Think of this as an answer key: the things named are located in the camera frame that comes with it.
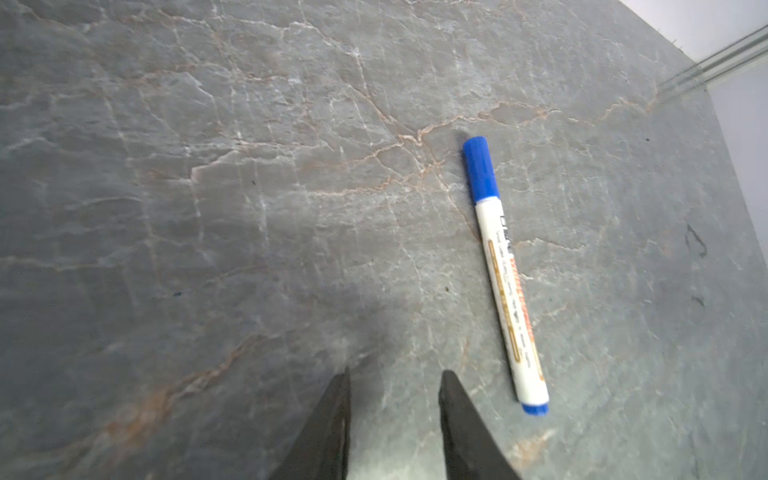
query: blue marker end cap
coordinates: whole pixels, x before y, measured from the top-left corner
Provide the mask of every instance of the blue marker end cap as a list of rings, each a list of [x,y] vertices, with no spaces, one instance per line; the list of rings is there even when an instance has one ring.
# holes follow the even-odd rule
[[[549,404],[545,403],[544,405],[523,405],[523,412],[528,413],[529,415],[536,415],[536,416],[542,416],[547,415],[547,412],[549,412]]]

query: marker barrel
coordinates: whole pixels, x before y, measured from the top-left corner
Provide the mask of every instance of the marker barrel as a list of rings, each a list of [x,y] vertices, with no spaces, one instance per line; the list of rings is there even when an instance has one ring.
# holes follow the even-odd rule
[[[544,415],[549,410],[547,383],[525,308],[488,142],[484,137],[469,139],[464,143],[464,155],[515,390],[526,413]]]

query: blue marker cap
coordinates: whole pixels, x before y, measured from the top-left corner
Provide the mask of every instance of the blue marker cap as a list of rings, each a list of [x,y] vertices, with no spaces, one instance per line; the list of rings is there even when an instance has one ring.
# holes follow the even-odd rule
[[[549,403],[545,403],[543,405],[523,405],[523,412],[528,413],[529,415],[536,415],[536,416],[542,416],[547,415],[547,412],[549,412]]]
[[[475,203],[484,198],[498,197],[491,152],[488,151],[485,137],[474,137],[464,142],[464,157]]]

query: white wall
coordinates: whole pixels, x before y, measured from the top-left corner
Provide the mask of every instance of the white wall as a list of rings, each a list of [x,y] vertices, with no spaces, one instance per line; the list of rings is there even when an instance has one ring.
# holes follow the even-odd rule
[[[621,0],[699,62],[768,25],[768,0]]]
[[[768,62],[715,85],[710,96],[763,256],[768,259]]]

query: whiteboard marker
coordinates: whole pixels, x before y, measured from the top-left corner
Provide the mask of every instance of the whiteboard marker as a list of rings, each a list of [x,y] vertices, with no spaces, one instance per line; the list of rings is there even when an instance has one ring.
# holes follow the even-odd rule
[[[464,156],[515,391],[526,413],[544,415],[549,411],[547,383],[538,360],[485,137],[467,140]]]

